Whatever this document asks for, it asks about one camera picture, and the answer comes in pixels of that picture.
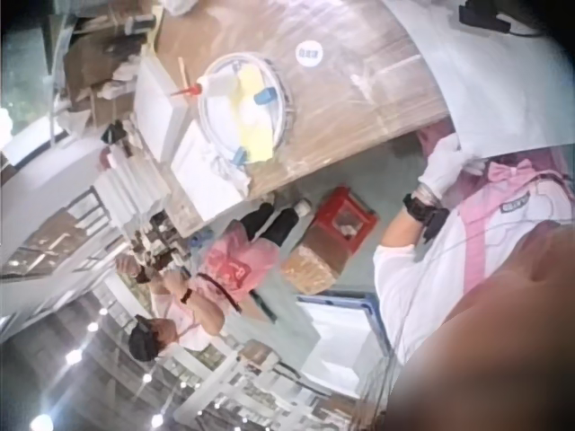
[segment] plastic bag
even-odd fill
[[[160,0],[162,6],[173,16],[184,15],[198,0]]]

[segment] round tray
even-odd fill
[[[256,65],[261,71],[265,86],[275,88],[278,93],[275,101],[265,105],[271,118],[274,148],[277,148],[286,140],[287,131],[291,129],[293,110],[291,97],[272,63],[255,53],[238,52],[220,57],[209,65],[205,75],[224,70],[237,73],[244,64]],[[240,148],[240,131],[236,125],[234,110],[229,98],[200,95],[198,106],[199,123],[206,137],[217,147],[223,157],[233,160]]]

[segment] name badge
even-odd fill
[[[515,200],[512,200],[511,202],[505,202],[504,204],[501,204],[500,205],[501,213],[502,214],[512,213],[513,211],[516,211],[524,207],[527,204],[527,202],[529,202],[530,197],[531,194],[527,192],[521,198],[517,198]]]

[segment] black cap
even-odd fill
[[[155,341],[150,320],[140,315],[136,316],[137,325],[129,334],[129,353],[134,359],[141,362],[149,362],[156,359],[160,349]]]

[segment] white shoe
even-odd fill
[[[312,204],[307,199],[299,200],[294,206],[294,211],[299,218],[307,216],[309,213],[312,212]]]
[[[266,193],[260,198],[261,204],[272,204],[274,207],[276,206],[276,192],[271,191],[270,193]]]

